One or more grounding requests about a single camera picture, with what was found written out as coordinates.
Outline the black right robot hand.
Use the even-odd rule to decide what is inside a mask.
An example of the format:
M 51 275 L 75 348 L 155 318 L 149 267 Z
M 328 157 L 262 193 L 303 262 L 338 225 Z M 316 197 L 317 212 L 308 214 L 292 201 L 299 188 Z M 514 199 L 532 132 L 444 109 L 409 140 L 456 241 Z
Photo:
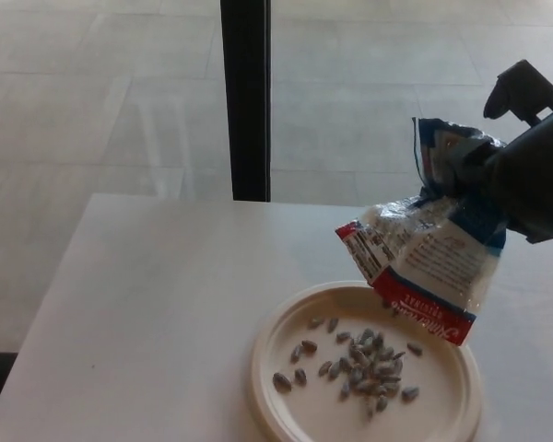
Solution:
M 553 85 L 528 61 L 498 75 L 483 115 L 512 113 L 527 130 L 506 146 L 469 139 L 444 162 L 450 195 L 478 192 L 508 218 L 508 227 L 536 244 L 553 239 Z

